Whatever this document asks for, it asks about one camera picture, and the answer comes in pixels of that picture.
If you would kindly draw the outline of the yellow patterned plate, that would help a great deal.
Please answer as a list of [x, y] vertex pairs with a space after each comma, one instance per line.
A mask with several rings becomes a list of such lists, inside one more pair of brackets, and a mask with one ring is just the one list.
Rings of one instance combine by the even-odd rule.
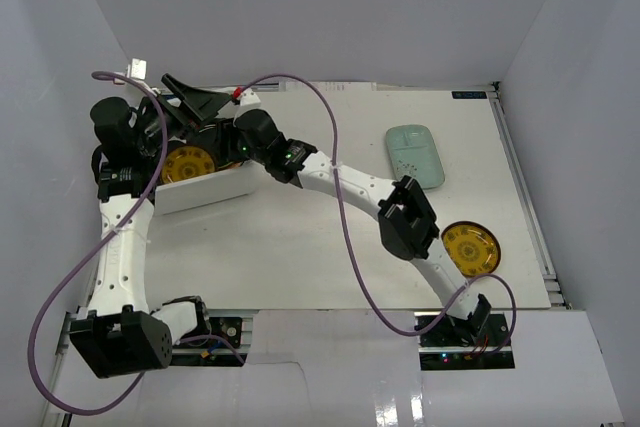
[[182, 182], [215, 171], [215, 161], [206, 150], [185, 145], [175, 148], [167, 155], [161, 170], [161, 182], [163, 185]]
[[483, 225], [459, 221], [447, 226], [441, 238], [449, 257], [466, 278], [494, 273], [502, 260], [497, 237]]

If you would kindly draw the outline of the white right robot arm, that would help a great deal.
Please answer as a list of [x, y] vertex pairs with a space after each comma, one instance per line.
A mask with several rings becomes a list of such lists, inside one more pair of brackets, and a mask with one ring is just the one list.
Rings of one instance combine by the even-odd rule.
[[450, 258], [436, 213], [414, 178], [382, 179], [335, 164], [315, 146], [286, 137], [261, 109], [217, 120], [194, 141], [216, 160], [254, 161], [280, 183], [332, 196], [372, 217], [384, 249], [410, 262], [441, 300], [445, 314], [437, 327], [466, 346], [486, 336], [491, 305]]

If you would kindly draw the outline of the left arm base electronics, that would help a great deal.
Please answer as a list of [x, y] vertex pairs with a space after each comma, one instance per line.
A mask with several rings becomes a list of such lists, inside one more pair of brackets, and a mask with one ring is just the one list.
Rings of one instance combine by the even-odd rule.
[[251, 322], [242, 317], [210, 317], [205, 327], [173, 346], [171, 366], [243, 367], [251, 343]]

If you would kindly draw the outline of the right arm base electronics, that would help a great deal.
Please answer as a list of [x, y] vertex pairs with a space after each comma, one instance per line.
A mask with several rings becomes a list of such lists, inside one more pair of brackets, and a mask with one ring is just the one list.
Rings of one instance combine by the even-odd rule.
[[419, 337], [419, 361], [422, 372], [461, 372], [474, 370], [511, 370], [515, 359], [508, 340], [498, 353], [492, 354], [507, 337], [509, 325], [504, 314], [491, 314], [477, 340], [463, 339], [442, 321]]

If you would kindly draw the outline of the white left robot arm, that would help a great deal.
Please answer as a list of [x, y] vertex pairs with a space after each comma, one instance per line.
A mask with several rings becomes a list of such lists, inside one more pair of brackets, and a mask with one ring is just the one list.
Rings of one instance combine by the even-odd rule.
[[198, 296], [148, 305], [145, 263], [155, 187], [169, 140], [188, 117], [142, 82], [143, 98], [131, 107], [120, 97], [90, 111], [99, 145], [92, 170], [102, 221], [98, 266], [85, 314], [70, 325], [70, 340], [99, 378], [168, 367], [177, 345], [208, 351], [240, 346], [237, 317], [210, 318]]

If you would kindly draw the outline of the white plastic bin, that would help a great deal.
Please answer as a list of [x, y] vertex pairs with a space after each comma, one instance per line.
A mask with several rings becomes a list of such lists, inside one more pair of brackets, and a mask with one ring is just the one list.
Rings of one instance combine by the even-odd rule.
[[[200, 129], [216, 119], [234, 119], [234, 114], [235, 106], [231, 102], [220, 110], [213, 121], [193, 130], [189, 139], [169, 140], [167, 155], [177, 147], [195, 146], [192, 139]], [[163, 185], [160, 176], [155, 190], [155, 214], [163, 216], [249, 195], [257, 189], [257, 184], [258, 166], [251, 160], [229, 164], [212, 174], [177, 183]]]

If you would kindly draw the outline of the papers at table back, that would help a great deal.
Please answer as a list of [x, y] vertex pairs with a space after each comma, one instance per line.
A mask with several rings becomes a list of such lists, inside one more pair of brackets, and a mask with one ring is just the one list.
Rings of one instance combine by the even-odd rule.
[[377, 90], [376, 82], [351, 82], [351, 81], [310, 81], [309, 84], [298, 80], [284, 79], [279, 81], [280, 92], [291, 92], [308, 89], [313, 86], [318, 91], [325, 92], [371, 92]]

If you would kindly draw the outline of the pale green rectangular dish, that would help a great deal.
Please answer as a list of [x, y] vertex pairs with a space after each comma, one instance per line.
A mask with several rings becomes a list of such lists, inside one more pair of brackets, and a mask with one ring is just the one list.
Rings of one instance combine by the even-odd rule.
[[414, 178], [423, 190], [445, 182], [444, 168], [431, 131], [423, 125], [392, 127], [385, 134], [391, 168], [397, 180]]

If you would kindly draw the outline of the dark label sticker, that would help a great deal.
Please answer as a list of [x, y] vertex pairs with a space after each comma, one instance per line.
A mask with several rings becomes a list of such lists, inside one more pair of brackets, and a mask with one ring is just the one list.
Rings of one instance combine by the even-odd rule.
[[481, 100], [486, 99], [484, 91], [452, 91], [452, 97], [457, 100]]

